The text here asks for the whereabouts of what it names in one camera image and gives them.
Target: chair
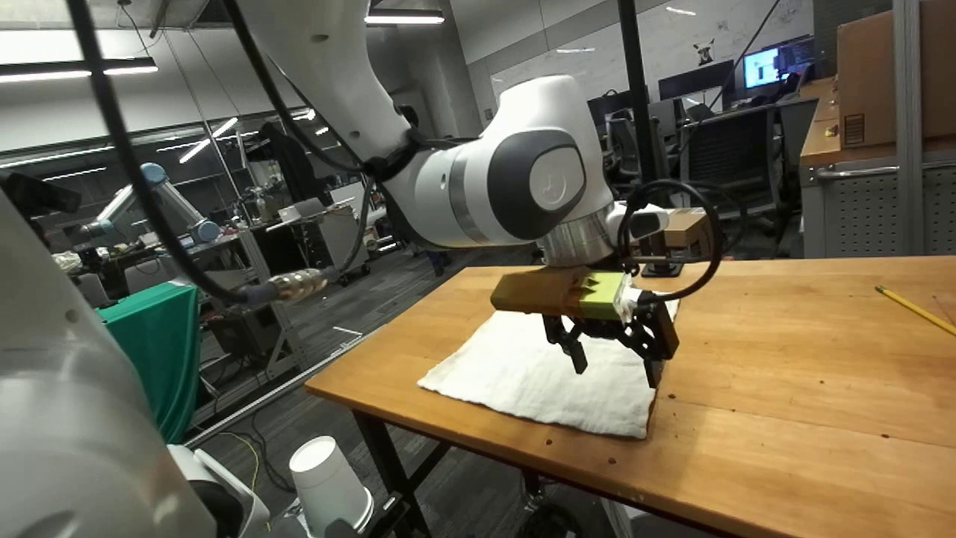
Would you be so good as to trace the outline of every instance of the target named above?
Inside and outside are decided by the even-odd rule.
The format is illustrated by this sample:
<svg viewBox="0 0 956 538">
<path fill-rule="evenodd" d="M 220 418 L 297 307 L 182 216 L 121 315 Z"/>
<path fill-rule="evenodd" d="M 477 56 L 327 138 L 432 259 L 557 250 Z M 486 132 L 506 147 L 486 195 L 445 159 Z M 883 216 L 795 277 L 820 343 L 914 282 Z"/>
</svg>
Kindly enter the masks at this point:
<svg viewBox="0 0 956 538">
<path fill-rule="evenodd" d="M 121 274 L 126 274 L 127 292 L 175 277 L 160 256 L 127 265 Z"/>
<path fill-rule="evenodd" d="M 641 183 L 641 162 L 635 147 L 635 129 L 630 111 L 605 113 L 605 149 L 613 152 L 620 185 L 613 185 L 614 195 L 626 195 L 635 183 Z M 657 123 L 650 123 L 650 152 L 654 152 L 654 177 L 663 177 L 663 141 L 657 134 Z"/>
<path fill-rule="evenodd" d="M 681 179 L 710 195 L 722 222 L 775 213 L 775 107 L 750 107 L 686 125 Z"/>
<path fill-rule="evenodd" d="M 108 306 L 114 306 L 111 297 L 108 297 L 108 289 L 100 286 L 97 274 L 93 274 L 93 271 L 76 274 L 76 286 L 79 286 L 82 298 L 87 298 L 93 307 L 108 307 Z"/>
<path fill-rule="evenodd" d="M 781 179 L 778 200 L 795 213 L 799 210 L 799 149 L 816 113 L 816 98 L 775 101 L 781 138 Z"/>
</svg>

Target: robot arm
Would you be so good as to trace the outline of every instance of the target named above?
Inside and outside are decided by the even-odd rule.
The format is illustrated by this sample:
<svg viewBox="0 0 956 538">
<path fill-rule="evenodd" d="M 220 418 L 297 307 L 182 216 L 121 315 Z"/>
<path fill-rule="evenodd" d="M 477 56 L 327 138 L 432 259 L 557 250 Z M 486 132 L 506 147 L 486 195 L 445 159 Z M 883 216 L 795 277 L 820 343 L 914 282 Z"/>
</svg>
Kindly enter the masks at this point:
<svg viewBox="0 0 956 538">
<path fill-rule="evenodd" d="M 166 171 L 154 162 L 143 162 L 140 174 L 145 177 L 145 183 L 152 185 L 152 195 L 160 200 L 160 207 L 166 207 L 175 222 L 184 224 L 187 235 L 199 244 L 208 244 L 218 240 L 218 228 L 202 219 L 170 183 Z M 130 185 L 118 189 L 114 195 L 114 200 L 87 224 L 90 234 L 111 234 L 117 228 L 117 222 L 121 219 L 121 213 L 127 213 L 133 207 L 133 195 Z"/>
<path fill-rule="evenodd" d="M 402 162 L 376 183 L 420 241 L 538 241 L 547 265 L 584 265 L 613 250 L 613 195 L 601 171 L 596 132 L 571 79 L 514 88 L 500 92 L 497 117 L 477 141 L 414 152 L 409 123 L 366 62 L 366 4 L 239 0 L 239 8 L 260 47 L 356 159 Z"/>
</svg>

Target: floor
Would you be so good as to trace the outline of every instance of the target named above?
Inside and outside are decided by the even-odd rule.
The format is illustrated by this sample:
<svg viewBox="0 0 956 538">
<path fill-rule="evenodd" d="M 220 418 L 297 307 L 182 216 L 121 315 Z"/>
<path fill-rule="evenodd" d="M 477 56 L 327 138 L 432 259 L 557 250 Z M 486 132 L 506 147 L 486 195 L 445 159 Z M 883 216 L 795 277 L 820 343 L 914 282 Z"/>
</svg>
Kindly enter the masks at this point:
<svg viewBox="0 0 956 538">
<path fill-rule="evenodd" d="M 799 235 L 795 224 L 772 244 L 763 234 L 739 235 L 732 256 L 796 256 Z M 388 324 L 445 277 L 450 277 L 459 265 L 500 265 L 500 262 L 529 262 L 530 250 L 457 250 L 450 253 L 450 265 L 442 274 L 432 274 L 427 256 L 411 256 L 409 250 L 390 250 L 371 262 L 371 274 L 330 289 L 317 307 L 335 315 L 335 325 L 353 331 L 372 331 Z M 327 325 L 326 349 L 344 348 L 344 331 Z M 233 424 L 230 431 L 205 439 L 199 448 L 218 457 L 226 470 L 233 470 L 245 485 L 253 485 L 260 500 L 272 515 L 279 515 L 293 501 L 287 460 L 290 454 L 312 439 L 335 436 L 357 478 L 371 487 L 376 501 L 385 500 L 382 481 L 371 464 L 366 448 L 362 446 L 357 427 L 353 416 L 327 400 L 306 395 L 305 388 L 293 388 L 279 400 L 263 407 L 255 416 Z M 402 464 L 414 464 L 429 452 L 429 439 L 390 431 Z M 518 533 L 526 519 L 526 494 L 523 475 L 514 467 L 468 454 L 447 452 L 447 457 L 435 467 L 435 472 L 420 485 L 417 501 L 435 538 L 509 538 Z M 613 536 L 596 497 L 547 485 L 547 501 L 554 501 L 572 515 L 578 522 L 578 536 L 605 538 Z M 663 538 L 696 538 L 704 536 L 699 528 L 686 528 L 650 515 L 632 519 L 638 536 L 663 536 Z"/>
</svg>

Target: white towel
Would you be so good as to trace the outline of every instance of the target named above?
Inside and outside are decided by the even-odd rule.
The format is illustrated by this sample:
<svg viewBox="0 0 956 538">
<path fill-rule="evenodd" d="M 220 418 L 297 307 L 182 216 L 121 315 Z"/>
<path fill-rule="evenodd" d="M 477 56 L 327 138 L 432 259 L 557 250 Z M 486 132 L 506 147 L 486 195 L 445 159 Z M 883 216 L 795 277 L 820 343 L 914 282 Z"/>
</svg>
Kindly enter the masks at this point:
<svg viewBox="0 0 956 538">
<path fill-rule="evenodd" d="M 654 400 L 641 358 L 617 340 L 578 340 L 587 370 L 572 373 L 562 348 L 547 343 L 538 315 L 494 312 L 417 385 L 530 422 L 641 439 Z"/>
</svg>

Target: metal frame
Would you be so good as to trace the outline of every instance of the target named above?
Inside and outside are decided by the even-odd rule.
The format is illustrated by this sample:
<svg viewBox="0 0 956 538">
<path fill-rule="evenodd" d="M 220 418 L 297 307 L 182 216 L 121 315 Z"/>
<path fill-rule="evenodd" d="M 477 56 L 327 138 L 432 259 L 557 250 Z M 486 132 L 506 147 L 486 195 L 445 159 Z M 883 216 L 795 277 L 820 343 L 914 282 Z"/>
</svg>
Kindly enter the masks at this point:
<svg viewBox="0 0 956 538">
<path fill-rule="evenodd" d="M 763 113 L 763 143 L 768 143 L 768 152 L 763 152 L 763 185 L 768 185 L 768 195 L 771 200 L 768 204 L 759 204 L 759 207 L 744 207 L 735 210 L 735 213 L 719 213 L 719 222 L 735 222 L 735 219 L 753 219 L 753 216 L 768 216 L 768 213 L 778 213 L 778 162 L 775 162 L 775 141 L 772 141 L 772 132 L 775 125 L 781 129 L 778 123 L 778 105 L 763 105 L 763 107 L 750 107 L 750 111 L 736 111 L 736 113 Z M 702 119 L 702 123 L 689 123 L 689 125 L 681 125 L 681 183 L 710 183 L 717 192 L 719 192 L 719 183 L 722 179 L 714 179 L 714 177 L 696 177 L 693 174 L 693 132 L 696 129 L 710 129 L 710 125 L 719 125 L 719 123 L 729 123 L 735 113 L 722 113 L 722 117 L 710 117 L 710 119 Z"/>
<path fill-rule="evenodd" d="M 917 219 L 923 241 L 917 253 L 946 253 L 956 249 L 956 155 L 932 155 L 920 167 L 917 192 L 925 204 Z M 805 256 L 860 256 L 914 253 L 914 241 L 899 228 L 899 165 L 887 162 L 841 162 L 840 167 L 804 171 L 804 253 Z"/>
<path fill-rule="evenodd" d="M 402 518 L 394 522 L 394 536 L 396 538 L 429 536 L 420 504 L 414 500 L 414 487 L 427 478 L 427 472 L 442 460 L 447 448 L 438 446 L 432 454 L 427 454 L 427 460 L 411 475 L 406 475 L 385 422 L 365 416 L 357 409 L 353 409 L 353 416 L 371 452 L 371 460 L 382 475 L 388 497 L 402 501 Z"/>
<path fill-rule="evenodd" d="M 899 231 L 908 253 L 925 250 L 923 224 L 923 92 L 920 92 L 920 4 L 893 0 L 895 53 L 895 195 Z"/>
<path fill-rule="evenodd" d="M 264 256 L 263 256 L 263 250 L 260 250 L 260 244 L 255 244 L 253 231 L 242 231 L 242 234 L 239 234 L 239 244 L 242 244 L 242 250 L 245 250 L 245 259 L 248 259 L 251 271 L 253 271 L 260 282 L 264 282 L 272 271 L 267 271 L 267 262 L 264 262 Z M 272 307 L 272 315 L 273 315 L 273 321 L 278 321 L 279 337 L 290 343 L 290 349 L 293 349 L 293 357 L 294 357 L 294 365 L 305 367 L 309 357 L 306 357 L 306 348 L 305 348 L 305 340 L 297 337 L 297 331 L 294 331 L 294 325 L 293 325 L 293 307 L 294 307 L 294 306 L 267 306 L 267 307 Z"/>
<path fill-rule="evenodd" d="M 648 179 L 657 179 L 657 159 L 650 143 L 654 132 L 650 132 L 650 111 L 648 111 L 648 79 L 644 79 L 644 61 L 638 47 L 638 25 L 635 25 L 632 4 L 635 0 L 617 0 L 617 17 L 620 17 L 620 46 L 624 46 L 638 171 L 641 171 L 641 179 L 648 183 Z"/>
</svg>

